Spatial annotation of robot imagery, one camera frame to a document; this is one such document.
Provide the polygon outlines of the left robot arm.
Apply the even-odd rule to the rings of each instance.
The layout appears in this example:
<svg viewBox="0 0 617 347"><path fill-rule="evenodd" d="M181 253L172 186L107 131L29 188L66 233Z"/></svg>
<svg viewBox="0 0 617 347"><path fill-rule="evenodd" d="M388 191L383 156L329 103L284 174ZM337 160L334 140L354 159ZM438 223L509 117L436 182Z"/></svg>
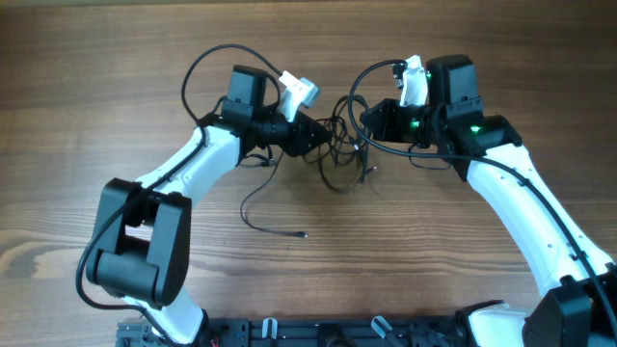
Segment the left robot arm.
<svg viewBox="0 0 617 347"><path fill-rule="evenodd" d="M254 148L277 146L295 157L328 142L325 127L301 111L318 96L315 84L287 71L234 67L228 94L198 120L184 147L135 181L105 185L80 278L143 314L156 342L212 344L207 314L184 287L192 210Z"/></svg>

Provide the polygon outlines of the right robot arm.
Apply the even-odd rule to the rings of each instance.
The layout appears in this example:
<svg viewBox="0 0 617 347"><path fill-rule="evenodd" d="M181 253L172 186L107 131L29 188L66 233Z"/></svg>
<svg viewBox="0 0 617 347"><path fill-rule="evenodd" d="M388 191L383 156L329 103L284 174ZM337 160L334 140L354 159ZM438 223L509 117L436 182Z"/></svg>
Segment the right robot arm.
<svg viewBox="0 0 617 347"><path fill-rule="evenodd" d="M476 69L463 54L390 61L401 92L351 119L370 145L440 159L494 210L537 285L531 311L501 300L455 313L450 346L612 346L616 264L576 224L536 170L521 135L487 116Z"/></svg>

